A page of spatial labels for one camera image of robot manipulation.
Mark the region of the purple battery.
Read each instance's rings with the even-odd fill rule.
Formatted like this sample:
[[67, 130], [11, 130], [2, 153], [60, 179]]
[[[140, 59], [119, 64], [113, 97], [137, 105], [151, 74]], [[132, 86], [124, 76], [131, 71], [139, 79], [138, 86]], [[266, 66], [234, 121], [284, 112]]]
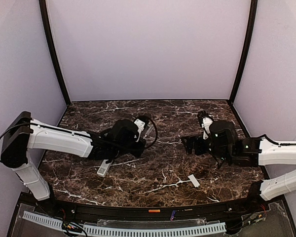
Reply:
[[172, 214], [171, 214], [171, 217], [170, 217], [170, 221], [174, 220], [175, 214], [176, 214], [176, 210], [173, 210]]

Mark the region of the black front rail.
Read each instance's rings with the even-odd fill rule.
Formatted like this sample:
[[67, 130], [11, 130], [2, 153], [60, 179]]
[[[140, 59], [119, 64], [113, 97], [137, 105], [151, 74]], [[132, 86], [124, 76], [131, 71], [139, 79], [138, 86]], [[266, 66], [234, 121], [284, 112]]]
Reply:
[[[173, 210], [174, 220], [205, 218], [207, 221], [236, 221], [243, 215], [263, 211], [257, 202], [247, 202], [245, 198], [214, 204], [183, 207], [109, 207], [80, 204], [57, 199], [36, 201], [36, 205], [52, 217], [71, 221], [96, 222], [100, 219], [117, 221], [170, 221]], [[160, 213], [149, 213], [150, 209], [160, 209]]]

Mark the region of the right black frame post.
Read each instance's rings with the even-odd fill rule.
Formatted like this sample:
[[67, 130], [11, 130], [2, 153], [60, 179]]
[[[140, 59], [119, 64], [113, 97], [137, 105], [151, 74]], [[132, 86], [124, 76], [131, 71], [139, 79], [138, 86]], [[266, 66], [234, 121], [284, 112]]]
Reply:
[[247, 23], [247, 27], [246, 27], [246, 33], [245, 33], [243, 48], [242, 48], [242, 52], [241, 52], [241, 57], [239, 60], [239, 65], [238, 65], [237, 73], [236, 73], [235, 80], [233, 83], [233, 87], [231, 90], [231, 94], [230, 94], [230, 97], [228, 100], [230, 106], [233, 106], [233, 104], [235, 102], [237, 92], [238, 92], [238, 89], [240, 86], [240, 82], [242, 79], [242, 75], [243, 75], [243, 72], [245, 69], [247, 56], [248, 56], [249, 48], [250, 48], [250, 44], [251, 44], [255, 19], [256, 19], [257, 6], [258, 6], [258, 0], [251, 0], [249, 16], [248, 16], [248, 23]]

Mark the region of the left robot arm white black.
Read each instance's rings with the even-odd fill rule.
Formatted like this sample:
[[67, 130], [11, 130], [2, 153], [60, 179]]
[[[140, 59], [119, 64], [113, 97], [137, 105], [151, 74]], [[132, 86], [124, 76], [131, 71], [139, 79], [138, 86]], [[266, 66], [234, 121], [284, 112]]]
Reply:
[[118, 157], [131, 154], [140, 157], [146, 141], [141, 134], [149, 119], [140, 116], [134, 121], [118, 120], [112, 128], [102, 132], [74, 131], [42, 123], [22, 112], [0, 136], [0, 163], [11, 168], [30, 189], [35, 199], [52, 198], [52, 188], [43, 179], [29, 157], [29, 149], [43, 149], [73, 154], [81, 158], [100, 160], [98, 174], [105, 176]]

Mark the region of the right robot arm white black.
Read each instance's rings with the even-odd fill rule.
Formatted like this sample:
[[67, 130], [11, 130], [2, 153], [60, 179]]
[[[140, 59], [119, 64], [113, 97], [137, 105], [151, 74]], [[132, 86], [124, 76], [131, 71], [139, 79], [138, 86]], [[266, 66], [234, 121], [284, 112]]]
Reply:
[[[204, 118], [200, 136], [182, 137], [187, 154], [210, 154], [218, 167], [224, 163], [240, 167], [271, 164], [296, 165], [296, 142], [273, 141], [266, 135], [239, 139], [234, 124], [229, 121], [210, 121]], [[254, 182], [250, 186], [248, 202], [269, 201], [296, 190], [296, 170], [273, 179]]]

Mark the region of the white battery cover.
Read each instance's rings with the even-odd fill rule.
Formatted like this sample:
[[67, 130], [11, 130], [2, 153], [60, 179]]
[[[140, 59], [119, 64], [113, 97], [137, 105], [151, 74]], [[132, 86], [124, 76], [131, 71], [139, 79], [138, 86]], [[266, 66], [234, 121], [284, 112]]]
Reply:
[[198, 182], [198, 180], [195, 178], [193, 174], [189, 175], [188, 178], [192, 182], [194, 187], [198, 188], [200, 186], [200, 183]]

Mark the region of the left black frame post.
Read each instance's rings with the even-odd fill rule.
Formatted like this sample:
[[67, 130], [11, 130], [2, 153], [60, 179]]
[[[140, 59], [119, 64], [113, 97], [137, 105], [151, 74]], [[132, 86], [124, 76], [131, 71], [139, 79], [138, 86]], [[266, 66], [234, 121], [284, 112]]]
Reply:
[[64, 77], [63, 77], [63, 74], [61, 71], [60, 63], [58, 60], [58, 55], [57, 55], [56, 48], [55, 48], [55, 43], [54, 43], [53, 36], [52, 36], [52, 30], [51, 30], [51, 25], [50, 25], [48, 10], [47, 10], [47, 1], [46, 0], [39, 0], [38, 2], [39, 2], [39, 8], [40, 8], [40, 13], [41, 13], [45, 38], [46, 38], [50, 58], [52, 61], [52, 65], [54, 68], [54, 72], [55, 72], [57, 82], [60, 87], [63, 99], [65, 101], [66, 106], [68, 107], [71, 104], [71, 100], [69, 97], [67, 87], [65, 85], [65, 80], [64, 80]]

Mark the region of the white remote control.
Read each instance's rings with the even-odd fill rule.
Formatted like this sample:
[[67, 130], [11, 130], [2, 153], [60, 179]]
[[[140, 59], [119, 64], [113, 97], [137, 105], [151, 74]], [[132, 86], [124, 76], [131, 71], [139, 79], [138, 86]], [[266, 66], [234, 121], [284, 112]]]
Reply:
[[112, 161], [109, 161], [108, 159], [103, 160], [100, 167], [97, 170], [97, 175], [100, 177], [105, 177], [110, 166], [112, 164]]

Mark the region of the black frame post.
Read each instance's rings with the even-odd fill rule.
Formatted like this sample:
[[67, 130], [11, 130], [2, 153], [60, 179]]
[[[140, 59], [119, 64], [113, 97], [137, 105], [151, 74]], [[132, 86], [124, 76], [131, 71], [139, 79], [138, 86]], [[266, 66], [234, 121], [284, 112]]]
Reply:
[[71, 100], [69, 97], [67, 87], [65, 85], [65, 80], [64, 80], [64, 77], [63, 77], [63, 74], [61, 71], [60, 63], [58, 60], [58, 55], [57, 55], [56, 48], [55, 48], [55, 43], [54, 43], [53, 36], [52, 36], [52, 30], [51, 30], [51, 25], [50, 25], [48, 10], [47, 10], [47, 1], [46, 0], [39, 0], [38, 2], [39, 2], [39, 8], [40, 8], [40, 13], [41, 13], [45, 38], [46, 38], [50, 58], [52, 61], [52, 65], [54, 68], [54, 72], [55, 72], [57, 82], [60, 87], [63, 99], [65, 101], [66, 106], [68, 107], [71, 104]]
[[239, 60], [239, 65], [238, 65], [237, 73], [236, 73], [235, 80], [233, 83], [233, 87], [231, 90], [231, 94], [230, 94], [230, 97], [228, 100], [230, 106], [233, 106], [233, 104], [235, 102], [237, 92], [238, 92], [238, 89], [240, 86], [240, 82], [242, 79], [242, 75], [243, 75], [243, 72], [245, 69], [247, 56], [248, 56], [249, 48], [250, 48], [250, 44], [251, 44], [255, 19], [256, 19], [257, 6], [258, 6], [258, 0], [251, 0], [249, 16], [248, 16], [248, 23], [247, 23], [247, 27], [246, 27], [246, 33], [245, 33], [243, 48], [242, 48], [242, 52], [241, 52], [241, 57]]

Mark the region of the clear plastic screwdriver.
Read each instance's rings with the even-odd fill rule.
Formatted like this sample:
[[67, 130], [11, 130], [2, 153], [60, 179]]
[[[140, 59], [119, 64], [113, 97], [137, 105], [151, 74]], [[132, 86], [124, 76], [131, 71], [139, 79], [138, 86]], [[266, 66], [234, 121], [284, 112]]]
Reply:
[[153, 131], [154, 127], [153, 126], [150, 126], [148, 125], [144, 131], [142, 132], [142, 138], [143, 139], [146, 139], [150, 134], [151, 132]]

